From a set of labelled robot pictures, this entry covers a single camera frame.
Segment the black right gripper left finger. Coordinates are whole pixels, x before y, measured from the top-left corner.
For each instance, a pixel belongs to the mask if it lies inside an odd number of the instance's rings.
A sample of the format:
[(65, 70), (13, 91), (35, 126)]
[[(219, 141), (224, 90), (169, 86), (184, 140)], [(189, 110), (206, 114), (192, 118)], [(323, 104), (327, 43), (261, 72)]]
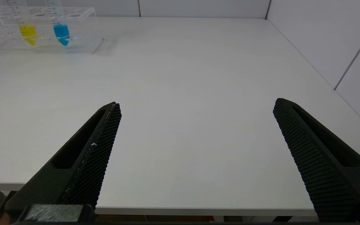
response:
[(10, 199), (11, 223), (93, 223), (122, 118), (120, 105), (98, 109)]

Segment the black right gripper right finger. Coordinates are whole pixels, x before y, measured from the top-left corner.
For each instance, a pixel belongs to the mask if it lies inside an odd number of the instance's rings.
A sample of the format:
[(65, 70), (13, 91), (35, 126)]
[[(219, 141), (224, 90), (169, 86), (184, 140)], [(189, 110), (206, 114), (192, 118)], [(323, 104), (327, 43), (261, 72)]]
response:
[(292, 101), (273, 114), (319, 221), (360, 222), (360, 155)]

